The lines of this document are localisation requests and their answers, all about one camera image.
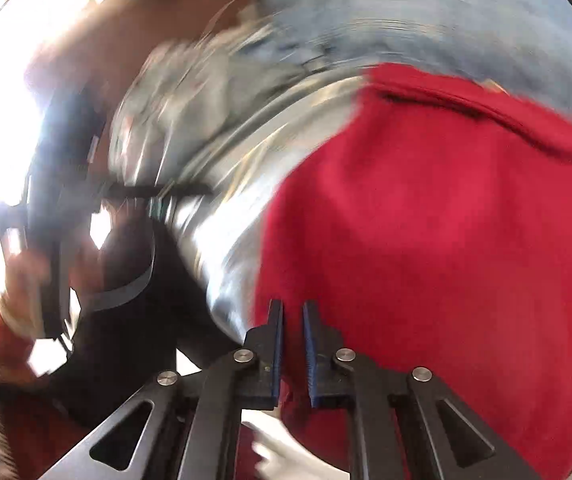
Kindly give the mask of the person's left hand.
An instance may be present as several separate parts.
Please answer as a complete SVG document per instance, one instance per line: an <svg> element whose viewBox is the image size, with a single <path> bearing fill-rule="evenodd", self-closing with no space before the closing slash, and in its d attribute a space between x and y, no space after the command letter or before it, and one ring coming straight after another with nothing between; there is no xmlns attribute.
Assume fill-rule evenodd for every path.
<svg viewBox="0 0 572 480"><path fill-rule="evenodd" d="M6 259L0 315L18 337L36 340L43 336L40 290L50 279L50 263L39 252L26 249Z"/></svg>

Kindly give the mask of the red sleeve left forearm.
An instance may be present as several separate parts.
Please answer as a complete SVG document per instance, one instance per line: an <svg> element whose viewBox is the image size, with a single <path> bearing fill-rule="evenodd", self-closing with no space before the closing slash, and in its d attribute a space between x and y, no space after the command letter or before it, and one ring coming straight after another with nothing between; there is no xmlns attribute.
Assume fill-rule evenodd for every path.
<svg viewBox="0 0 572 480"><path fill-rule="evenodd" d="M40 478L66 442L54 405L34 388L29 349L0 321L0 479Z"/></svg>

